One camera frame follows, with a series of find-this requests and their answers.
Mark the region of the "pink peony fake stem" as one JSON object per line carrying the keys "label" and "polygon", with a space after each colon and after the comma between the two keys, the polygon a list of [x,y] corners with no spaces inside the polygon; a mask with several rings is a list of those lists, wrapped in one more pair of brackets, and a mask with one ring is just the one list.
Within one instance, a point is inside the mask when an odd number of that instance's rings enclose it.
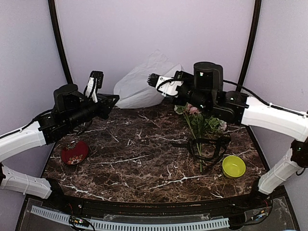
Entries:
{"label": "pink peony fake stem", "polygon": [[187,103],[183,111],[184,118],[196,140],[202,138],[205,131],[205,119],[197,107]]}

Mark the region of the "white fake rose stem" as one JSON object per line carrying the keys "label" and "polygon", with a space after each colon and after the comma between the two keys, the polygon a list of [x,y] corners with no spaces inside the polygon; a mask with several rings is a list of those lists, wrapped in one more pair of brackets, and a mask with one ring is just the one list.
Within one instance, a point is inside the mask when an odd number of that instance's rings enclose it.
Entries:
{"label": "white fake rose stem", "polygon": [[188,105],[185,106],[180,106],[180,105],[175,105],[174,106],[174,111],[178,114],[178,115],[183,115],[185,113],[188,113],[190,110],[190,107]]}

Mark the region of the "translucent white wrapping paper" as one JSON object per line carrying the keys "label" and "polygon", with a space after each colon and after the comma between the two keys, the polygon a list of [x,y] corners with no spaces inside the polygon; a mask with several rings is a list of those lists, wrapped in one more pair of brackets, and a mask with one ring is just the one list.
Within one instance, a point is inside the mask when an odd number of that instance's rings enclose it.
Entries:
{"label": "translucent white wrapping paper", "polygon": [[158,105],[164,97],[147,83],[150,74],[173,77],[176,71],[183,70],[181,64],[173,63],[156,50],[141,64],[135,66],[114,86],[114,95],[119,96],[116,107],[120,109],[138,109]]}

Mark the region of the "lilac hydrangea fake bunch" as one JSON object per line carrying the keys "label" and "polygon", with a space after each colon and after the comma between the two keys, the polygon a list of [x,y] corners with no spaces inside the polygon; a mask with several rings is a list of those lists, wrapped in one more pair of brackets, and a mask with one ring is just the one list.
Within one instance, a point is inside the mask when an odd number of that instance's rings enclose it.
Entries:
{"label": "lilac hydrangea fake bunch", "polygon": [[221,135],[227,129],[227,122],[216,117],[208,117],[205,119],[205,134],[207,137]]}

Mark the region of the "black ribbon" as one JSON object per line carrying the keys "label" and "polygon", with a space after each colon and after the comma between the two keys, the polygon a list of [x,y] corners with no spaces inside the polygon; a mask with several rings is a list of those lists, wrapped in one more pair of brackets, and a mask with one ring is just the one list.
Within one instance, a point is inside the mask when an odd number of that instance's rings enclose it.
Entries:
{"label": "black ribbon", "polygon": [[231,142],[229,134],[223,134],[216,139],[196,138],[189,139],[184,143],[171,143],[173,147],[183,148],[198,160],[203,170],[210,169],[216,165],[225,155]]}

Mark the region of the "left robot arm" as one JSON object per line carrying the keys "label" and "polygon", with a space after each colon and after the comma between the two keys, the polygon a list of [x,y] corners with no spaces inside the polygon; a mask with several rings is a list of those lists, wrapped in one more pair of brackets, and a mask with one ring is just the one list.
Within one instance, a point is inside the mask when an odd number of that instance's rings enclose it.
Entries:
{"label": "left robot arm", "polygon": [[[118,95],[97,94],[91,98],[78,91],[76,84],[63,85],[53,93],[55,105],[32,121],[0,138],[0,160],[4,161],[26,150],[57,142],[83,123],[95,117],[107,119]],[[57,181],[36,178],[0,165],[0,188],[23,194],[34,195],[49,202],[58,210],[68,206],[68,199],[63,196]]]}

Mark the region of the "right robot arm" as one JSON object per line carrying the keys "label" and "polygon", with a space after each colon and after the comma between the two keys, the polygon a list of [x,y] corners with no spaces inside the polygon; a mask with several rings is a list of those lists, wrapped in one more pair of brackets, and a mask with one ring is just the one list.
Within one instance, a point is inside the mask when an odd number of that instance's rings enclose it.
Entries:
{"label": "right robot arm", "polygon": [[294,138],[286,155],[262,175],[245,204],[257,208],[264,196],[297,171],[308,167],[308,115],[261,100],[253,94],[223,90],[223,68],[211,62],[198,62],[194,73],[175,73],[180,81],[176,87],[179,101],[190,103],[201,112],[228,123],[266,128]]}

